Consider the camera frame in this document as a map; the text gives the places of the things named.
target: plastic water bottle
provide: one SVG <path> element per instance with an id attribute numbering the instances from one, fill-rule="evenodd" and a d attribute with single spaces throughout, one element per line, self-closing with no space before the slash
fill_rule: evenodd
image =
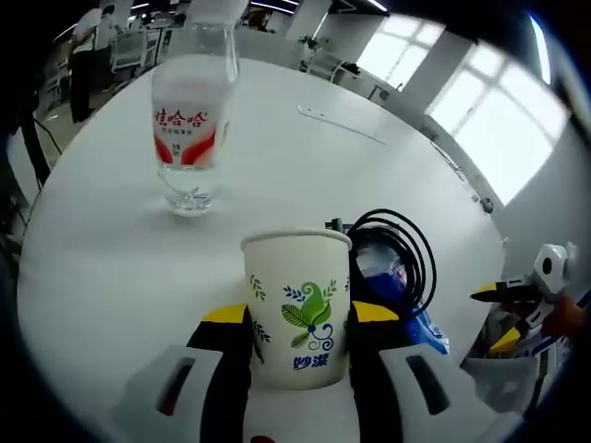
<path id="1" fill-rule="evenodd" d="M 171 39 L 172 56 L 152 75 L 158 175 L 179 215 L 203 213 L 219 185 L 219 152 L 238 78 L 234 26 L 246 5 L 193 0 L 188 23 Z"/>

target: bottle label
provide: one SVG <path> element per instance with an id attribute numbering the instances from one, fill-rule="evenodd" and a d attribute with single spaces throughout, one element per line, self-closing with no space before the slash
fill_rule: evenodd
<path id="1" fill-rule="evenodd" d="M 156 155 L 173 166 L 209 166 L 212 161 L 220 107 L 193 103 L 154 102 Z"/>

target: coiled black cable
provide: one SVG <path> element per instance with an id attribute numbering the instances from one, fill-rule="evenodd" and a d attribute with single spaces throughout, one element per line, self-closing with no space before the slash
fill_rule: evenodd
<path id="1" fill-rule="evenodd" d="M 432 282 L 427 298 L 422 301 L 426 286 L 426 266 L 421 249 L 408 229 L 399 222 L 376 217 L 384 214 L 404 222 L 416 233 L 427 250 L 432 271 Z M 351 268 L 351 295 L 354 300 L 383 305 L 395 312 L 401 320 L 409 320 L 427 309 L 437 286 L 435 258 L 427 238 L 418 227 L 404 215 L 394 210 L 371 210 L 364 214 L 346 233 L 353 247 L 349 255 Z M 406 272 L 404 296 L 398 301 L 386 301 L 380 297 L 363 277 L 357 264 L 359 251 L 368 245 L 385 245 L 400 258 Z"/>

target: white round table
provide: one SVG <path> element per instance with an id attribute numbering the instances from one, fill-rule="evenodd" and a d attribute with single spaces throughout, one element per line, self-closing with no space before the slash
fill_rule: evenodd
<path id="1" fill-rule="evenodd" d="M 149 75 L 108 102 L 56 165 L 24 240 L 20 326 L 33 358 L 80 418 L 105 417 L 126 381 L 202 316 L 241 300 L 240 240 L 285 226 L 353 222 L 375 208 L 414 221 L 433 249 L 428 311 L 460 362 L 488 306 L 469 294 L 501 275 L 492 220 L 428 140 L 324 80 L 243 60 L 223 151 L 222 188 L 191 220 L 166 207 L 156 176 Z M 356 121 L 375 140 L 304 115 Z"/>

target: white paper cup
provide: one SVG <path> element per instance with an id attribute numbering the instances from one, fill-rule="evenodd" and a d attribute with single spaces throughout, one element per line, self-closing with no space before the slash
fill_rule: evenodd
<path id="1" fill-rule="evenodd" d="M 253 382 L 316 389 L 347 367 L 351 240 L 329 230 L 262 233 L 242 242 L 255 354 Z"/>

